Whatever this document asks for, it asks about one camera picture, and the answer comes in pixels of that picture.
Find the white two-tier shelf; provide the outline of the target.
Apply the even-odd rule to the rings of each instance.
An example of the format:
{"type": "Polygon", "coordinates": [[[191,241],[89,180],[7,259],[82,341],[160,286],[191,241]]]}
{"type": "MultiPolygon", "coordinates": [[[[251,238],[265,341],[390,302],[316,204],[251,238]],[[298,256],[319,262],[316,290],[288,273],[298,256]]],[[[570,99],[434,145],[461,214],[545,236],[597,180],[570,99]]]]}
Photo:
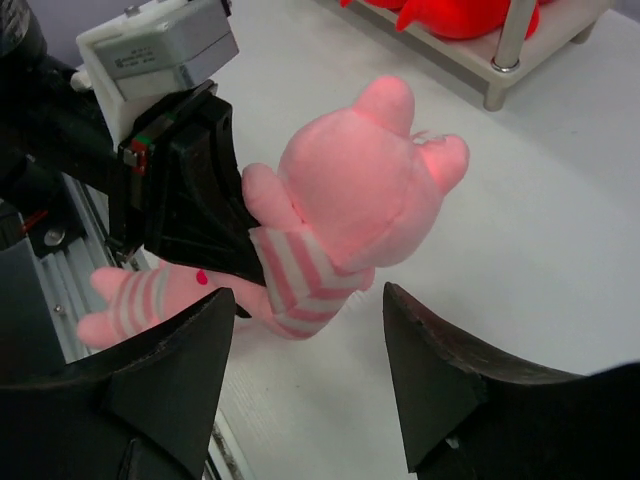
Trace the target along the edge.
{"type": "Polygon", "coordinates": [[[354,1],[348,8],[438,66],[460,74],[465,81],[481,80],[484,109],[495,112],[503,107],[509,89],[536,67],[567,44],[586,42],[613,3],[553,1],[541,8],[538,30],[526,38],[525,17],[534,6],[533,1],[514,1],[500,31],[464,41],[441,40],[416,25],[399,33],[395,30],[395,13],[363,1],[354,1]]]}

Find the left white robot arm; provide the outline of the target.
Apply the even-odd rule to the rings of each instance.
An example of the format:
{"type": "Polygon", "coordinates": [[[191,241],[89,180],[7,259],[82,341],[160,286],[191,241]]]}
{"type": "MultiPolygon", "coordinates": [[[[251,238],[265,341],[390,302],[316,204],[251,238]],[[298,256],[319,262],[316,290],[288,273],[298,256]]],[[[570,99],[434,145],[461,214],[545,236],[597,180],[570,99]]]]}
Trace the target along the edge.
{"type": "Polygon", "coordinates": [[[257,285],[257,226],[241,189],[232,106],[216,71],[238,52],[226,1],[150,1],[77,38],[73,68],[47,51],[25,1],[1,5],[1,191],[38,169],[109,200],[106,243],[257,285]]]}

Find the red shark plush purple tag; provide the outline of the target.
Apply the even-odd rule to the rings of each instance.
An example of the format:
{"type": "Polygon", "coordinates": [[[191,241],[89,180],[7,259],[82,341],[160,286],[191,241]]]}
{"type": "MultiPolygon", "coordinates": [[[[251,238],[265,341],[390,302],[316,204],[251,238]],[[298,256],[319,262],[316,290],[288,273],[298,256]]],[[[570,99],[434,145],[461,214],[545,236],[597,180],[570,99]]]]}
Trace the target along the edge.
{"type": "Polygon", "coordinates": [[[412,24],[449,40],[469,40],[501,28],[507,19],[508,0],[407,1],[396,20],[396,30],[412,24]]]}

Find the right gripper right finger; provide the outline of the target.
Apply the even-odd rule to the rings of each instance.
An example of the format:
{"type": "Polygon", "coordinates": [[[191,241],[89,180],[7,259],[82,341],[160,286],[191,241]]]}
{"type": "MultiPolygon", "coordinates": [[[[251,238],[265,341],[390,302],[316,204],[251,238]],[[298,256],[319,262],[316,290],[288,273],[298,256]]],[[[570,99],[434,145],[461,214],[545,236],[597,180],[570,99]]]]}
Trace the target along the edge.
{"type": "Polygon", "coordinates": [[[383,290],[408,470],[420,479],[635,479],[639,367],[578,375],[524,360],[383,290]]]}

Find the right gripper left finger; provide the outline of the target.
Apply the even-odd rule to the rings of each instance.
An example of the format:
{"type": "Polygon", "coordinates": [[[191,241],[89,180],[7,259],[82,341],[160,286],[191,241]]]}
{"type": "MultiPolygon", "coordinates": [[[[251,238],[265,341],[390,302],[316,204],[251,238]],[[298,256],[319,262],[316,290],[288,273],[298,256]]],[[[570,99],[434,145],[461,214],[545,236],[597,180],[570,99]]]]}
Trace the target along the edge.
{"type": "Polygon", "coordinates": [[[235,311],[218,289],[52,374],[2,383],[2,478],[201,478],[235,311]]]}

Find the pink frog plush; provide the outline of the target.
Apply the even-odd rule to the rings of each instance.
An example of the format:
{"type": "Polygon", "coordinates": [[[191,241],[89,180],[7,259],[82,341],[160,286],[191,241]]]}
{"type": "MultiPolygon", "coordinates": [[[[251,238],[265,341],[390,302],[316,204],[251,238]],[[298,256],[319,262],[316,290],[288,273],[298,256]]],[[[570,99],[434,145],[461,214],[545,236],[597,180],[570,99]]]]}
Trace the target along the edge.
{"type": "Polygon", "coordinates": [[[383,76],[296,132],[277,167],[244,169],[265,276],[263,286],[235,291],[251,317],[281,336],[309,338],[371,287],[377,269],[420,246],[470,153],[459,136],[413,133],[414,113],[409,85],[383,76]]]}
{"type": "Polygon", "coordinates": [[[92,273],[90,282],[107,306],[85,315],[76,333],[94,349],[109,348],[136,336],[217,289],[204,270],[167,262],[137,272],[101,267],[92,273]]]}

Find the aluminium rail frame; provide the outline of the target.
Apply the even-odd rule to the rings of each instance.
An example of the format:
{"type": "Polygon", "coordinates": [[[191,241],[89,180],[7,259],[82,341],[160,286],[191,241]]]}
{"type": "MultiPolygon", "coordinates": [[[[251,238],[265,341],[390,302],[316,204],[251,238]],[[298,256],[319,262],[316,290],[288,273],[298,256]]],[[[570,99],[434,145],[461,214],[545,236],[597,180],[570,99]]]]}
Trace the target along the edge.
{"type": "MultiPolygon", "coordinates": [[[[66,190],[86,232],[72,238],[59,223],[41,224],[25,239],[7,216],[1,237],[1,385],[49,375],[98,351],[75,337],[80,317],[99,310],[102,299],[88,280],[93,269],[113,263],[104,247],[105,198],[68,180],[66,190]]],[[[248,479],[252,473],[217,406],[205,471],[199,479],[248,479]]]]}

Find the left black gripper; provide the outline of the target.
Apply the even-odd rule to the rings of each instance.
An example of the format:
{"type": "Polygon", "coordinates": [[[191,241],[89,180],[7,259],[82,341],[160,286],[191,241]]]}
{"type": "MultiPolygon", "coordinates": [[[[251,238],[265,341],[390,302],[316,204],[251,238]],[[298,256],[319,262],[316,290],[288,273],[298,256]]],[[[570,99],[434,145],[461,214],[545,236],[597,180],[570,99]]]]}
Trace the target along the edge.
{"type": "Polygon", "coordinates": [[[93,91],[71,86],[76,72],[51,55],[30,73],[36,97],[29,119],[45,162],[108,197],[106,243],[122,260],[144,247],[185,266],[222,272],[264,285],[249,239],[258,221],[242,198],[230,103],[211,80],[179,95],[146,137],[146,171],[125,162],[134,136],[150,122],[136,113],[122,140],[113,141],[93,91]]]}

